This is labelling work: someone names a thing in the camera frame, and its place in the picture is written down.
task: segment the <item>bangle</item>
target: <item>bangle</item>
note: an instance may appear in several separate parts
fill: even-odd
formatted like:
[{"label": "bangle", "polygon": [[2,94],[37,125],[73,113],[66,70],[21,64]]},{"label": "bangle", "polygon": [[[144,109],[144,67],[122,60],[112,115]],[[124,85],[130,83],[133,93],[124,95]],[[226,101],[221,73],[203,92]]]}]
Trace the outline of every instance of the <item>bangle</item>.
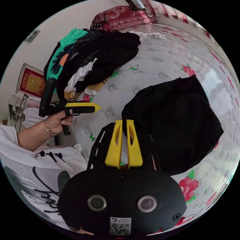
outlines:
[{"label": "bangle", "polygon": [[56,135],[57,135],[57,133],[51,132],[50,129],[46,126],[46,120],[44,120],[44,126],[45,126],[46,131],[47,131],[50,135],[52,135],[52,136],[56,136]]}]

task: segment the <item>finger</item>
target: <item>finger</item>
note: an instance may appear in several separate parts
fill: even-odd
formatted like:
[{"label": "finger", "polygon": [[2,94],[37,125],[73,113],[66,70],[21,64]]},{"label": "finger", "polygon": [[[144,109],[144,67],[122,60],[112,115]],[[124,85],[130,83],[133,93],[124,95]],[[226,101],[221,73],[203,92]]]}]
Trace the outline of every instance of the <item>finger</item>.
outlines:
[{"label": "finger", "polygon": [[70,116],[70,117],[66,117],[65,119],[63,119],[62,121],[61,121],[61,124],[67,124],[67,123],[69,123],[69,122],[71,122],[73,120],[73,116]]},{"label": "finger", "polygon": [[66,117],[66,114],[65,114],[65,110],[63,110],[63,111],[61,111],[61,112],[58,112],[58,113],[56,113],[55,115],[54,115],[54,118],[56,119],[56,120],[60,120],[60,119],[63,119],[63,118],[65,118]]},{"label": "finger", "polygon": [[70,121],[70,122],[64,123],[64,125],[69,126],[69,125],[72,125],[72,123],[73,123],[73,121]]}]

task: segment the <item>sleeve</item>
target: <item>sleeve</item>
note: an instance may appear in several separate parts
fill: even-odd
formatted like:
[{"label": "sleeve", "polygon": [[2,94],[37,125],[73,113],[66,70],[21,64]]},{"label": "sleeve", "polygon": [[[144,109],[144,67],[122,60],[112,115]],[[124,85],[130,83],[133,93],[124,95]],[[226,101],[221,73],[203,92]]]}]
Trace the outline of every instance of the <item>sleeve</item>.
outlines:
[{"label": "sleeve", "polygon": [[10,141],[18,146],[17,133],[14,127],[0,125],[0,144]]}]

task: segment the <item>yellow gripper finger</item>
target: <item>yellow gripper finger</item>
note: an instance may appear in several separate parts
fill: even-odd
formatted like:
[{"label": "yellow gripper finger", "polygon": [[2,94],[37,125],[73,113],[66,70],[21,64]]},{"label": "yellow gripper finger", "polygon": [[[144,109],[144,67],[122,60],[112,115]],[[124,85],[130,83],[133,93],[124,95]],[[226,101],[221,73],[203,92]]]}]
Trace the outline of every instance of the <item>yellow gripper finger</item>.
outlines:
[{"label": "yellow gripper finger", "polygon": [[120,169],[123,138],[123,121],[116,120],[105,164]]},{"label": "yellow gripper finger", "polygon": [[128,169],[130,169],[131,167],[142,166],[143,159],[133,120],[127,120],[127,156],[128,156]]}]

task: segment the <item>black cloth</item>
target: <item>black cloth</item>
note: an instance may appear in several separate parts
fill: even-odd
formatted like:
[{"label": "black cloth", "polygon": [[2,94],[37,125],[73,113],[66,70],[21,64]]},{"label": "black cloth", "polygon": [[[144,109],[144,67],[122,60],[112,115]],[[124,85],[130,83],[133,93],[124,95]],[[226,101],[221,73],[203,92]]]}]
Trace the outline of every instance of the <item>black cloth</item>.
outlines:
[{"label": "black cloth", "polygon": [[200,163],[223,134],[221,123],[195,75],[140,90],[122,111],[155,141],[162,171],[170,176]]},{"label": "black cloth", "polygon": [[[67,59],[66,59],[66,62],[68,62],[71,58],[73,58],[73,55],[77,52],[76,49],[78,48],[78,46],[81,44],[81,46],[85,46],[87,45],[87,43],[91,40],[93,40],[94,38],[100,36],[101,33],[97,32],[97,31],[93,31],[93,30],[90,30],[88,31],[88,33],[86,35],[84,35],[83,37],[77,39],[77,41],[73,44],[70,44],[68,45],[67,47],[64,48],[63,51],[61,51],[59,53],[59,55],[56,57],[56,64],[53,66],[54,68],[56,67],[56,69],[60,69],[60,60],[61,58],[65,55],[65,54],[69,54]],[[55,54],[55,52],[57,51],[57,49],[61,46],[60,42],[57,43],[57,46],[55,47],[55,49],[53,50],[52,52],[52,55],[50,56],[46,66],[44,67],[44,70],[43,70],[43,76],[44,76],[44,80],[47,81],[47,71],[48,71],[48,67],[49,67],[49,64],[53,58],[53,55]]]},{"label": "black cloth", "polygon": [[138,35],[129,32],[97,31],[101,35],[87,45],[79,44],[76,48],[77,55],[64,64],[57,83],[58,96],[62,95],[58,92],[59,89],[63,89],[63,85],[67,86],[70,78],[82,66],[82,62],[96,50],[101,50],[101,52],[95,56],[97,61],[92,71],[84,77],[84,81],[77,83],[78,92],[83,91],[89,85],[102,82],[111,76],[117,67],[124,65],[137,55],[138,45],[141,44]]},{"label": "black cloth", "polygon": [[[93,62],[94,59],[96,58],[96,55],[101,52],[101,50],[97,50],[93,53],[91,53],[86,59],[83,60],[83,62],[79,65],[79,67],[83,67],[90,62]],[[66,86],[68,85],[68,81],[65,81],[65,79],[62,77],[62,75],[59,75],[58,77],[58,82],[57,82],[57,95],[59,100],[63,101],[65,100],[64,98],[64,90]]]},{"label": "black cloth", "polygon": [[60,48],[60,46],[61,46],[61,44],[60,44],[60,42],[58,42],[58,43],[57,43],[57,46],[54,48],[54,50],[53,50],[53,52],[52,52],[51,57],[50,57],[49,60],[48,60],[46,66],[44,67],[43,77],[44,77],[45,82],[47,81],[46,78],[47,78],[48,66],[49,66],[49,64],[50,64],[50,62],[51,62],[51,60],[52,60],[52,58],[53,58],[53,55],[54,55],[55,52]]}]

